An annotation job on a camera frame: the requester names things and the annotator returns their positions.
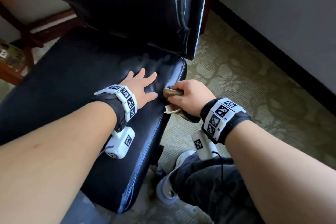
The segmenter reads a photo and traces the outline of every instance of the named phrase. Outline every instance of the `leather seat cushion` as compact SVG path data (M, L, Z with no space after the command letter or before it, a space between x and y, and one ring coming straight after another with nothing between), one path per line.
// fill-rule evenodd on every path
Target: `leather seat cushion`
M72 29L0 103L0 145L77 110L94 92L142 67L146 76L157 72L145 91L159 97L128 123L135 138L127 155L113 159L102 154L82 187L93 202L123 213L137 198L169 120L162 91L185 79L186 62L180 56L94 29Z

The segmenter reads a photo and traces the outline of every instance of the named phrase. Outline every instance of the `leather chair back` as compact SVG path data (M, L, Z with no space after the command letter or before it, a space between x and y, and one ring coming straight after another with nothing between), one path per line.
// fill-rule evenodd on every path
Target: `leather chair back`
M205 0L64 0L88 26L195 57Z

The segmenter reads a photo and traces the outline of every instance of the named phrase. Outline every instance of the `shoe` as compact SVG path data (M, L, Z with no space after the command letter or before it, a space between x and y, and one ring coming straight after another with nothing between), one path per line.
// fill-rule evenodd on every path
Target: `shoe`
M175 169L172 172L170 172L169 175L162 178L162 180L156 186L156 197L164 205L172 205L179 198L177 193L174 192L174 190L172 189L169 179L171 175L176 171L176 169L178 169L183 164L186 158L193 155L195 152L196 152L195 150L187 150L181 155L179 155L179 157L176 160Z

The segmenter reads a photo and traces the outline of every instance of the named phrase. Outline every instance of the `black leather chair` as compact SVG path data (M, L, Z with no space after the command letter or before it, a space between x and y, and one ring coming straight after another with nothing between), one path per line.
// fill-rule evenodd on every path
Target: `black leather chair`
M160 97L128 124L135 138L126 157L102 154L81 189L93 202L123 213L137 198L169 120L161 93L185 79L184 58L195 57L205 0L65 1L87 28L62 37L0 103L0 144L75 111L130 70L157 72L145 90Z

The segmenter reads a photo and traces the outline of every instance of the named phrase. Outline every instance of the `floor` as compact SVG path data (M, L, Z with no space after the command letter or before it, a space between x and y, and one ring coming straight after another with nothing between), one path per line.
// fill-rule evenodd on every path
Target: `floor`
M52 44L34 50L35 58ZM204 82L217 97L228 97L243 106L271 134L336 169L336 117L213 12L199 39L197 56L187 64L187 79ZM0 99L10 89L0 82ZM179 154L193 148L191 134L200 127L200 123L170 118L160 159L167 172ZM228 155L224 146L218 150ZM113 224L212 223L200 209L181 201L170 207L161 205L155 198L151 171L130 211L117 215L98 209Z

